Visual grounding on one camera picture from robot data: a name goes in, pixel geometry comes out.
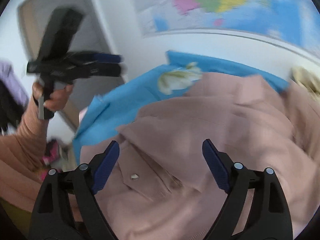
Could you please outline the left forearm pink sleeve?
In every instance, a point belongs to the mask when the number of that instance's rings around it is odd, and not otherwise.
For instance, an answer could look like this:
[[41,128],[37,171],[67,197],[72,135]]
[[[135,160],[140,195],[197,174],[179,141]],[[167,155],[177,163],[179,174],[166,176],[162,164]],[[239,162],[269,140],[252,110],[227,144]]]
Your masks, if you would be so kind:
[[30,101],[16,132],[1,136],[1,198],[28,212],[41,187],[34,171],[42,166],[47,128],[48,121],[38,118],[38,108]]

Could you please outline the person's left hand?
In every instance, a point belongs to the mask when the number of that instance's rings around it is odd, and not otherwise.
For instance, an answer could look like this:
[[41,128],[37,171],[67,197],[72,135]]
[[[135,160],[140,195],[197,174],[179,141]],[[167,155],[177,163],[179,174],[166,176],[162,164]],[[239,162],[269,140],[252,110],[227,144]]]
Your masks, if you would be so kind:
[[[49,99],[47,99],[43,105],[46,109],[56,112],[64,109],[68,99],[73,91],[73,85],[66,85],[63,89],[58,89],[50,94]],[[32,86],[33,98],[37,102],[43,94],[43,87],[38,82],[34,82]]]

